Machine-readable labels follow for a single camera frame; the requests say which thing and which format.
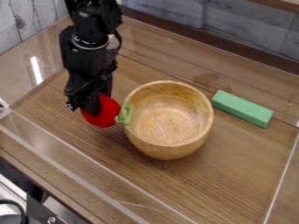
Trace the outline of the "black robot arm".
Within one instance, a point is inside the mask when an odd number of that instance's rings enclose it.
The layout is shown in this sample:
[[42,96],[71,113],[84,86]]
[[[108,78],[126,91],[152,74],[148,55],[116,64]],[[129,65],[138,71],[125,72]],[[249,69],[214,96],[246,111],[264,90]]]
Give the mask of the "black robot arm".
[[63,88],[66,109],[100,112],[98,95],[110,96],[112,73],[122,39],[122,11],[116,0],[63,0],[71,25],[59,32],[59,56],[69,73]]

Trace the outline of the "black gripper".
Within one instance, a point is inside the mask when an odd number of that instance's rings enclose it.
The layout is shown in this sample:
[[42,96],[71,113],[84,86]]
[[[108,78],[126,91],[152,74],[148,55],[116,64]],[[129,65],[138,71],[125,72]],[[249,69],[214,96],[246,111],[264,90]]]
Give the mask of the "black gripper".
[[88,43],[78,39],[71,25],[59,32],[59,56],[69,74],[65,107],[70,111],[81,109],[92,116],[100,111],[98,95],[112,95],[118,47],[108,49],[108,44],[108,34],[97,42]]

